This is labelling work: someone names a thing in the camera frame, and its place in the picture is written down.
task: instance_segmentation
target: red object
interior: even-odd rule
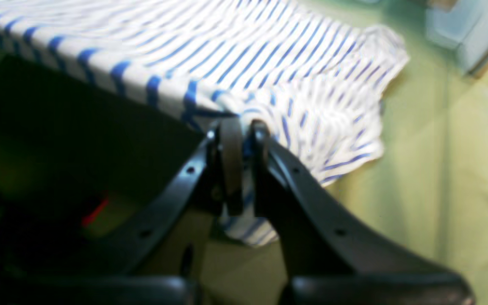
[[[83,227],[89,226],[99,215],[99,213],[101,213],[101,211],[106,207],[107,204],[108,204],[108,198],[105,198],[103,201],[101,201],[101,204],[97,206],[95,210],[93,210],[93,212],[91,212],[91,214],[82,218],[82,226]]]

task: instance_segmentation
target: green fabric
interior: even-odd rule
[[[358,27],[388,25],[405,38],[411,57],[385,93],[385,156],[346,175],[329,191],[387,237],[462,272],[478,303],[488,305],[488,73],[479,81],[462,77],[453,54],[424,38],[424,8],[415,2],[301,2]],[[50,79],[42,83],[44,95],[23,104],[20,116],[13,101],[4,98],[10,95],[0,92],[0,108],[7,109],[0,111],[0,119],[14,116],[12,124],[0,126],[0,190],[8,197],[56,185],[63,172],[87,173],[95,188],[118,189],[142,202],[161,189],[198,141],[153,112],[116,106],[120,101]],[[80,98],[72,100],[72,95]],[[135,114],[143,116],[134,119]],[[47,123],[50,128],[38,130]],[[30,135],[14,137],[25,131]],[[168,140],[174,137],[178,141]],[[167,154],[166,149],[180,153]],[[115,211],[114,217],[128,214]],[[110,218],[107,222],[118,222]],[[213,238],[203,280],[224,304],[272,304],[286,280],[279,245],[246,249]]]

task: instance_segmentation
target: blue and white striped fabric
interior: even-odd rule
[[[197,131],[262,119],[323,185],[382,155],[381,94],[408,60],[390,29],[294,0],[0,0],[0,48]],[[244,196],[227,234],[275,241]]]

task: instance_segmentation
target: green surface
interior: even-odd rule
[[[479,304],[488,305],[488,74],[480,81],[462,77],[452,54],[424,39],[424,8],[415,2],[302,2],[355,26],[392,27],[411,57],[385,93],[385,156],[329,190],[376,230],[462,272]],[[144,202],[198,140],[141,106],[56,75],[26,80],[31,68],[16,62],[6,69],[0,74],[6,82],[0,85],[0,190],[8,197],[27,197],[46,185],[61,191],[60,181],[87,177],[97,189]],[[44,90],[18,103],[8,92],[24,83]],[[180,153],[167,153],[171,147]],[[60,200],[72,199],[73,191]],[[126,213],[116,209],[112,216]],[[214,238],[203,280],[224,303],[273,304],[286,280],[279,245],[247,249]]]

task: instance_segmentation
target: light green tabletop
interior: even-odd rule
[[[463,77],[453,54],[424,38],[424,7],[415,1],[301,2],[356,27],[390,26],[404,37],[411,58],[385,93],[385,156],[346,175],[329,191],[389,238],[462,272],[478,303],[488,305],[488,73],[479,81]],[[16,150],[20,158],[6,154],[9,145],[0,141],[0,164],[5,164],[1,172],[14,172],[13,158],[19,159],[16,168],[39,164],[28,159],[31,155],[23,147]],[[156,148],[137,154],[146,160]],[[115,166],[125,168],[124,162]],[[41,168],[29,173],[45,172]],[[1,185],[10,194],[19,193],[12,183]],[[246,249],[213,239],[203,280],[225,303],[273,304],[286,280],[279,246]]]

